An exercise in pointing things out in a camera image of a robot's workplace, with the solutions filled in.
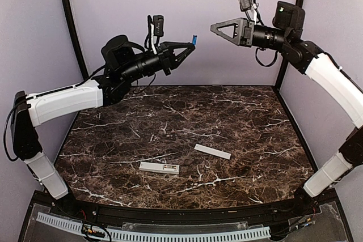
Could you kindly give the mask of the white battery cover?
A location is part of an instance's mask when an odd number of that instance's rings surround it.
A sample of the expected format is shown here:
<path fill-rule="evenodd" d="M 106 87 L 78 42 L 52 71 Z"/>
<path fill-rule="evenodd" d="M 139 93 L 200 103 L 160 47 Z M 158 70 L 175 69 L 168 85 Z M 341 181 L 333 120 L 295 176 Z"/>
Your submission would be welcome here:
<path fill-rule="evenodd" d="M 194 149 L 209 155 L 217 156 L 219 158 L 224 158 L 229 160 L 231 158 L 231 154 L 228 152 L 220 151 L 214 148 L 206 147 L 200 144 L 195 144 Z"/>

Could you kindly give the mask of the blue battery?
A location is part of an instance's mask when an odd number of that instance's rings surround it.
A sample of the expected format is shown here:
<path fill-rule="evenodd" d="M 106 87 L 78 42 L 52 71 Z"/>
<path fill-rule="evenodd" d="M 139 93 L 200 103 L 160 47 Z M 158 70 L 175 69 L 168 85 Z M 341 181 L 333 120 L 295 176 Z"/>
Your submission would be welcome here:
<path fill-rule="evenodd" d="M 196 45 L 196 43 L 197 43 L 197 35 L 193 35 L 192 44 Z"/>

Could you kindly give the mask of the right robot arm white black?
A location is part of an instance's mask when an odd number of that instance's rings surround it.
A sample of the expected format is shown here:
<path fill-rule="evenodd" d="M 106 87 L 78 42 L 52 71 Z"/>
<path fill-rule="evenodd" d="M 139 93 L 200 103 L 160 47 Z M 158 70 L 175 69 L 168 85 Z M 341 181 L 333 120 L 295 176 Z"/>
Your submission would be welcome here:
<path fill-rule="evenodd" d="M 237 46 L 272 49 L 279 52 L 301 74 L 321 86 L 346 112 L 356 130 L 296 192 L 289 210 L 301 216 L 331 184 L 362 164 L 362 89 L 334 59 L 312 41 L 301 40 L 305 11 L 279 1 L 273 27 L 260 26 L 251 19 L 236 18 L 211 25 L 216 35 Z"/>

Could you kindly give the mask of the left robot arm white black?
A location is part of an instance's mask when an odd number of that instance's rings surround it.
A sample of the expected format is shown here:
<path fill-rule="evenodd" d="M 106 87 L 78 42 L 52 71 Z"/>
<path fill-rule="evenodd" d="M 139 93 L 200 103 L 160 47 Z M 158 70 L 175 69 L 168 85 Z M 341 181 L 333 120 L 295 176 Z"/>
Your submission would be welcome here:
<path fill-rule="evenodd" d="M 170 75 L 194 51 L 195 43 L 163 42 L 149 49 L 118 35 L 101 49 L 105 64 L 101 75 L 93 73 L 81 83 L 40 94 L 19 91 L 7 116 L 11 128 L 15 157 L 22 160 L 36 175 L 68 217 L 80 212 L 80 205 L 71 198 L 71 190 L 44 154 L 36 127 L 55 118 L 84 109 L 107 107 L 119 103 L 130 91 L 132 83 L 158 71 Z"/>

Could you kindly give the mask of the white remote control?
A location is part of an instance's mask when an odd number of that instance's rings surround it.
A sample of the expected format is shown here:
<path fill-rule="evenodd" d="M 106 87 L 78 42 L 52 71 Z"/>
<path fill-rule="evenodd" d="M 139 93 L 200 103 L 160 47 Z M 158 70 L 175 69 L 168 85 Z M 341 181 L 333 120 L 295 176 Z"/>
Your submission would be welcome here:
<path fill-rule="evenodd" d="M 139 166 L 140 171 L 146 171 L 146 172 L 154 172 L 154 173 L 164 173 L 164 174 L 172 174 L 172 175 L 178 175 L 179 169 L 164 169 L 163 166 L 165 164 L 163 163 L 150 163 L 150 162 L 141 162 Z"/>

